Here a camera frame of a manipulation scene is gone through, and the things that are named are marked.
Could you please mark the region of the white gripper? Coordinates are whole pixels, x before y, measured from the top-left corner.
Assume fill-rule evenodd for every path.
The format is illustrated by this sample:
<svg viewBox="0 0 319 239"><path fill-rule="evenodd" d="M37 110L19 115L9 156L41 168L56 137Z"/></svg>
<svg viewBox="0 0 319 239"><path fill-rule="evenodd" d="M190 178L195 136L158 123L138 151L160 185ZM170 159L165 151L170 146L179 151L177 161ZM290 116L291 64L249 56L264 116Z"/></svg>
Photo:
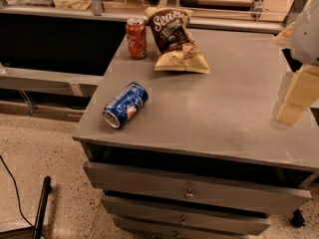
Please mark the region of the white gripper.
<svg viewBox="0 0 319 239"><path fill-rule="evenodd" d="M293 59L303 64L292 75L275 119L286 125L297 123L319 99L319 0L312 0L295 22L276 35L272 44L291 50Z"/></svg>

